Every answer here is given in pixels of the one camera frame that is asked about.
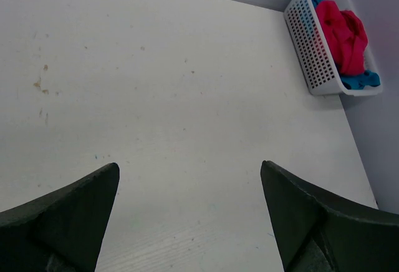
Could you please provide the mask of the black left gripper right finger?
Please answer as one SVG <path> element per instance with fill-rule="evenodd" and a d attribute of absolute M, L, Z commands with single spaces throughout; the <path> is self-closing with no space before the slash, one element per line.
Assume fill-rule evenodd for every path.
<path fill-rule="evenodd" d="M 261 181 L 284 271 L 398 271 L 398 215 L 313 185 L 272 161 Z"/>

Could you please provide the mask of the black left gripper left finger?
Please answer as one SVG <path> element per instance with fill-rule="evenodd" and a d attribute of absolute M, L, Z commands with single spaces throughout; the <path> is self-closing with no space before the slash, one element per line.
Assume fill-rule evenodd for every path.
<path fill-rule="evenodd" d="M 1 271 L 95 271 L 119 179 L 109 163 L 1 212 Z"/>

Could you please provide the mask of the pink red t shirt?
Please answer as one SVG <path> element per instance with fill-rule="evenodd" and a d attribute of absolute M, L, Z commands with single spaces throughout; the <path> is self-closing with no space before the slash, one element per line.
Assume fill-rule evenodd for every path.
<path fill-rule="evenodd" d="M 350 77 L 363 74 L 368 37 L 362 21 L 331 0 L 318 3 L 315 11 L 339 73 Z"/>

